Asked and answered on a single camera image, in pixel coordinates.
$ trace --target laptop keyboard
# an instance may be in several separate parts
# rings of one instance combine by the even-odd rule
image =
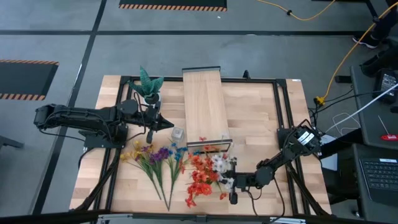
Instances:
[[[398,191],[398,162],[395,159],[361,159],[370,189]]]

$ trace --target white cable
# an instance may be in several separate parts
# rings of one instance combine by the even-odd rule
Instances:
[[[344,121],[352,118],[354,115],[358,114],[359,112],[361,112],[363,109],[367,108],[369,105],[371,105],[372,103],[374,103],[376,100],[378,100],[380,97],[384,96],[385,94],[387,94],[388,92],[390,92],[391,90],[393,90],[395,87],[398,86],[398,83],[396,85],[394,85],[393,87],[391,87],[390,89],[386,90],[384,93],[381,93],[379,96],[377,96],[375,99],[373,99],[372,101],[370,101],[369,103],[367,103],[365,106],[363,106],[361,109],[357,110],[355,113],[351,114],[349,117],[347,117],[346,119],[343,119],[342,121],[340,121],[337,124],[334,124],[332,127],[330,127],[329,129],[327,129],[325,131],[325,133],[327,133],[328,131],[330,131],[332,128],[334,128],[335,126],[343,123]]]
[[[340,132],[341,132],[341,136],[343,136],[344,134],[343,134],[343,130],[357,130],[358,128],[341,128],[340,129]]]
[[[344,114],[347,114],[347,116],[349,116],[348,113],[341,113],[341,114],[338,114],[338,115],[332,117],[331,120],[333,121],[333,124],[336,124],[336,121],[335,121],[335,118],[336,118],[336,117],[341,116],[341,115],[344,115]],[[353,120],[358,124],[358,126],[359,126],[358,128],[361,127],[360,123],[359,123],[355,118],[351,118],[351,119],[353,119]],[[340,133],[341,136],[343,136],[343,130],[344,130],[344,129],[354,130],[354,129],[358,129],[358,128],[341,128],[341,129],[339,130],[338,127],[336,126],[336,129],[337,129],[337,131]]]

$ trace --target wooden table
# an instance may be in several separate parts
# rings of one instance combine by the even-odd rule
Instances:
[[[118,93],[120,76],[104,76],[99,91],[96,108],[113,106]],[[279,152],[276,129],[278,128],[277,113],[272,85],[263,83],[222,83],[224,102],[228,118],[228,126],[234,146],[230,153],[238,158],[238,172],[254,172],[256,164],[263,159],[271,158]],[[307,104],[300,80],[287,80],[290,105],[294,124],[297,125],[304,119],[309,119]],[[287,115],[283,104],[283,94],[280,91],[282,112],[287,127]],[[182,82],[164,82],[160,90],[162,95],[163,117],[175,126],[185,127],[185,109]],[[141,132],[137,126],[129,126],[129,136]],[[156,148],[169,145],[172,129],[161,130],[154,133],[153,144]],[[145,143],[145,136],[136,140]],[[127,144],[123,152],[132,150],[132,141]],[[88,196],[100,176],[104,149],[94,149],[82,160],[75,189],[73,191],[70,208],[79,206]],[[331,213],[330,204],[323,181],[319,161],[313,156],[301,157],[305,183],[315,200],[322,208]],[[172,203],[168,212],[164,201],[159,200],[154,187],[146,174],[138,168],[120,163],[116,179],[112,212],[145,212],[145,213],[182,213],[182,214],[213,214],[213,215],[254,215],[251,199],[247,193],[238,192],[238,204],[231,205],[228,198],[220,200],[220,192],[213,187],[213,194],[195,199],[197,206],[188,208],[185,199],[188,197],[188,183],[192,182],[190,170],[180,175],[175,183]],[[285,215],[292,215],[287,185],[286,170],[281,167],[275,177],[282,191],[286,204]],[[164,189],[166,197],[170,194],[170,171],[164,165]],[[296,197],[298,210],[302,213],[300,192],[297,186]],[[259,190],[251,189],[253,197],[259,195]],[[103,190],[100,208],[104,208],[108,186]],[[280,215],[282,201],[279,197],[274,181],[262,189],[262,196],[255,201],[259,215]]]

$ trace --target yellow flower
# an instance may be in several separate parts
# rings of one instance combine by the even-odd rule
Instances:
[[[137,150],[137,151],[140,151],[140,150],[141,150],[141,144],[140,144],[139,141],[134,141],[133,146],[134,146],[134,149],[135,149],[135,150]]]
[[[131,152],[126,152],[126,153],[124,153],[124,155],[128,158],[128,157],[131,157]]]
[[[134,152],[134,159],[136,159],[137,156],[140,156],[140,155],[142,155],[142,152],[140,152],[140,151],[135,151],[135,152]]]
[[[120,160],[122,160],[122,162],[126,162],[127,158],[126,158],[126,156],[124,154],[121,154],[120,155]]]

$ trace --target purple flower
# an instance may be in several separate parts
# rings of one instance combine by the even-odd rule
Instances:
[[[142,146],[141,147],[141,150],[143,151],[143,152],[146,152],[146,151],[148,151],[148,149],[150,149],[152,147],[152,145],[150,145],[150,146]]]
[[[150,155],[149,162],[151,164],[154,164],[155,162],[160,162],[163,159],[167,159],[169,155],[169,149],[167,149],[166,147],[162,147],[159,149],[158,152]]]

